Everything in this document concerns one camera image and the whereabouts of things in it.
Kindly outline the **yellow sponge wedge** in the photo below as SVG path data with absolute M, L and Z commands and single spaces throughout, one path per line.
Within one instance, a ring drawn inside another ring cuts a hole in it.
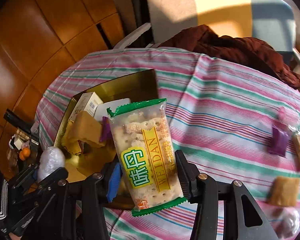
M 101 132 L 102 125 L 86 111 L 81 111 L 74 120 L 70 135 L 73 139 L 86 142 L 91 147 L 101 148 L 106 145 L 105 142 L 100 142 Z

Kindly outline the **striped bed sheet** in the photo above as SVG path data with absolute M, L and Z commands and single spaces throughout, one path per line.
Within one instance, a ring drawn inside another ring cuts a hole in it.
M 266 197 L 278 176 L 300 178 L 294 145 L 271 155 L 271 129 L 281 107 L 300 116 L 300 92 L 254 69 L 182 49 L 108 50 L 87 55 L 65 70 L 36 110 L 40 143 L 53 144 L 70 99 L 114 78 L 154 69 L 173 146 L 222 182 L 241 180 L 272 226 L 281 220 Z M 300 187 L 296 209 L 300 214 Z

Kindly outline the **clear plastic wrap ball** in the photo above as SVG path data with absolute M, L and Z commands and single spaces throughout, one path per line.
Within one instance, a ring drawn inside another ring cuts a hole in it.
M 279 224 L 275 229 L 278 239 L 293 237 L 300 228 L 300 215 L 294 207 L 279 209 Z

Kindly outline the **white medicine box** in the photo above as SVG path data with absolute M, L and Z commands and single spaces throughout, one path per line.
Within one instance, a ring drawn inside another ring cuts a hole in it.
M 78 113 L 81 111 L 86 111 L 91 116 L 94 116 L 98 105 L 102 103 L 103 101 L 95 92 L 84 93 L 76 103 L 68 120 L 74 121 Z

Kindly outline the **purple snack packet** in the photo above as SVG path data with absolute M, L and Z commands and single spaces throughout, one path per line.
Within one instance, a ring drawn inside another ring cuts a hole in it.
M 108 139 L 112 138 L 109 118 L 106 116 L 102 117 L 102 132 L 100 136 L 100 142 L 106 142 Z
M 273 155 L 286 157 L 286 148 L 289 141 L 289 134 L 275 126 L 272 127 L 271 144 L 268 152 Z

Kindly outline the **yellow knitted sock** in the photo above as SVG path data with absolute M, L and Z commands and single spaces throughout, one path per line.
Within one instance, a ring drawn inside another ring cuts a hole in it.
M 74 121 L 68 121 L 65 133 L 61 139 L 61 144 L 71 155 L 80 155 L 83 152 L 83 144 L 79 140 L 71 137 L 70 133 L 72 131 L 73 124 Z

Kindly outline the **orange fruit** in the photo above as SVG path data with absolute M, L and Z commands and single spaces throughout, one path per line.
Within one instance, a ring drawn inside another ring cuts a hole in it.
M 19 152 L 19 158 L 25 161 L 31 154 L 31 150 L 28 147 L 22 148 Z

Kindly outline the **green cracker packet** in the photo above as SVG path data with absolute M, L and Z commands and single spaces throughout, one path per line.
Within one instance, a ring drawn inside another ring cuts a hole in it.
M 166 98 L 107 108 L 111 133 L 134 217 L 185 202 L 166 117 Z

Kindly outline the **dark red jacket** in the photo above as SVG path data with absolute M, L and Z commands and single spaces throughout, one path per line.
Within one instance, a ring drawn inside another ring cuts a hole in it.
M 202 24 L 182 30 L 160 46 L 181 48 L 241 64 L 272 76 L 294 89 L 300 88 L 300 74 L 293 72 L 279 52 L 258 38 L 218 36 L 209 26 Z

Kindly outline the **wooden wardrobe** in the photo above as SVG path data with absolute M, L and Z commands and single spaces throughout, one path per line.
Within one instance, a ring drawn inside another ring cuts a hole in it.
M 32 121 L 50 83 L 124 36 L 113 0 L 7 0 L 0 9 L 0 169 L 11 177 L 7 109 Z

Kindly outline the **square yellow sponge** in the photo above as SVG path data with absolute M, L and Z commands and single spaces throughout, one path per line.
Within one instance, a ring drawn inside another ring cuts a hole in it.
M 299 194 L 300 178 L 278 176 L 274 180 L 268 204 L 273 206 L 296 206 Z

